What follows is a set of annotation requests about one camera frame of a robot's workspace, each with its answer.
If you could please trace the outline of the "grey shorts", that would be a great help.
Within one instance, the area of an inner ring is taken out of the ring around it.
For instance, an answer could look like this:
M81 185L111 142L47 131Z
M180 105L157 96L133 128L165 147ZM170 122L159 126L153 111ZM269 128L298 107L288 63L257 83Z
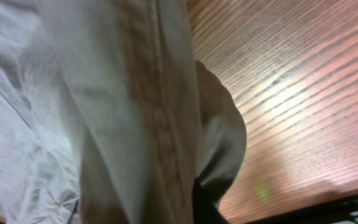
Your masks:
M224 223L244 159L231 94L193 56L185 1L39 1L65 86L83 223Z

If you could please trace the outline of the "beige folded shorts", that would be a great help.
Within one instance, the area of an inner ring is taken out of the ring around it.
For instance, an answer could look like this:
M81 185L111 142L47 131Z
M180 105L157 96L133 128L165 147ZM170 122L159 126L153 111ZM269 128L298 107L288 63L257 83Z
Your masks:
M8 223L80 222L66 96L35 1L0 1L0 215Z

